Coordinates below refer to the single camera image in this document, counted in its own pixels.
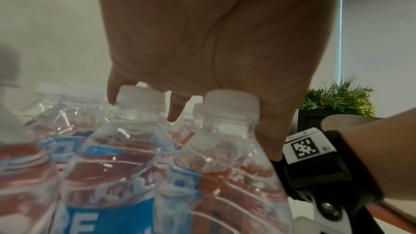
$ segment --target qr code marker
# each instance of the qr code marker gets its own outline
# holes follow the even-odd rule
[[[318,148],[310,137],[302,138],[291,145],[298,159],[319,154]]]

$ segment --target potted plant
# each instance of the potted plant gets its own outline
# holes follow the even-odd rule
[[[340,79],[339,84],[333,82],[329,88],[321,86],[310,88],[300,104],[298,115],[298,131],[311,127],[321,129],[321,121],[334,114],[352,114],[374,117],[375,107],[370,101],[370,87],[354,85],[355,79]]]

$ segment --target green plant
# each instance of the green plant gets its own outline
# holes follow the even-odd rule
[[[375,107],[370,101],[373,88],[353,85],[354,80],[341,78],[340,83],[333,82],[329,88],[309,89],[300,104],[300,110],[330,110],[340,114],[353,114],[374,117]]]

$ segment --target hand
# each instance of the hand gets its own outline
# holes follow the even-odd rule
[[[213,89],[261,100],[256,137],[279,160],[324,52],[338,0],[101,0],[113,67],[108,99],[146,82],[171,90],[169,121]]]

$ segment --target black planter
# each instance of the black planter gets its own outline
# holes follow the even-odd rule
[[[332,110],[299,110],[297,131],[301,132],[312,127],[316,127],[322,131],[322,120],[334,114],[339,114],[339,112]]]

